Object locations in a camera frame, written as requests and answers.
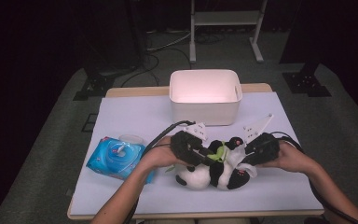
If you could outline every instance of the white metal stand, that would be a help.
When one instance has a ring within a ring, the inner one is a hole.
[[[218,12],[196,12],[195,0],[191,0],[191,36],[190,36],[190,61],[196,62],[195,27],[203,25],[256,25],[255,34],[249,38],[255,58],[258,63],[264,62],[260,49],[257,46],[261,23],[268,0],[263,0],[260,10],[254,11],[218,11]]]

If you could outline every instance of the black tripod base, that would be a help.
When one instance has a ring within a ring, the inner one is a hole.
[[[306,93],[309,97],[331,96],[325,86],[321,86],[314,75],[305,76],[300,72],[283,73],[284,79],[292,93]]]

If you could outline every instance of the white plastic mount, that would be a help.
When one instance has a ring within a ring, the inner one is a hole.
[[[249,144],[250,142],[255,140],[255,138],[257,138],[258,135],[260,135],[264,131],[267,125],[269,125],[269,122],[272,120],[273,117],[273,114],[269,114],[265,118],[243,127],[243,129],[245,130],[245,138],[243,139],[244,143]]]
[[[208,136],[206,135],[204,123],[196,123],[193,125],[188,125],[183,129],[183,131],[185,133],[190,133],[191,135],[194,135],[204,141],[208,139]]]

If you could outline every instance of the stuffed animal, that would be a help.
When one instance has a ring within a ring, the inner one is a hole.
[[[254,166],[241,163],[245,157],[243,140],[232,137],[228,142],[212,141],[208,149],[214,154],[210,166],[199,164],[194,167],[176,165],[176,182],[190,189],[205,189],[208,185],[219,189],[237,189],[245,185],[250,177],[256,176]]]

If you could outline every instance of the person's right hand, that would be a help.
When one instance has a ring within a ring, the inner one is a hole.
[[[316,161],[306,156],[291,144],[280,141],[279,157],[274,161],[269,161],[257,165],[257,167],[277,167],[289,172],[300,172],[308,174],[311,169],[318,165]]]

